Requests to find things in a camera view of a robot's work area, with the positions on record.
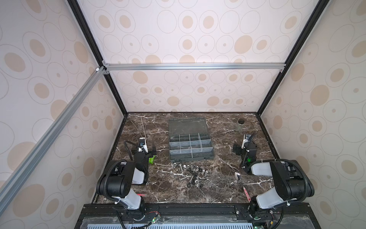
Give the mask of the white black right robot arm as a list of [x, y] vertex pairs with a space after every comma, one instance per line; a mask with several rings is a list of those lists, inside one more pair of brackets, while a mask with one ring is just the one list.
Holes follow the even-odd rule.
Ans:
[[296, 160], [257, 160], [255, 133], [244, 135], [242, 144], [233, 144], [233, 153], [240, 156], [240, 167], [249, 175], [271, 177], [274, 187], [251, 198], [248, 211], [253, 216], [260, 210], [290, 206], [315, 194], [315, 187]]

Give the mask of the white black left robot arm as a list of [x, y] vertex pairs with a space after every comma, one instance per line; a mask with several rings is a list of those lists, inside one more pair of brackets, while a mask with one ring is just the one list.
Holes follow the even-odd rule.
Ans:
[[148, 150], [145, 137], [139, 138], [137, 144], [124, 141], [124, 146], [130, 160], [110, 161], [96, 184], [96, 193], [126, 210], [142, 211], [144, 200], [135, 193], [132, 186], [147, 184], [149, 159], [156, 155], [156, 148]]

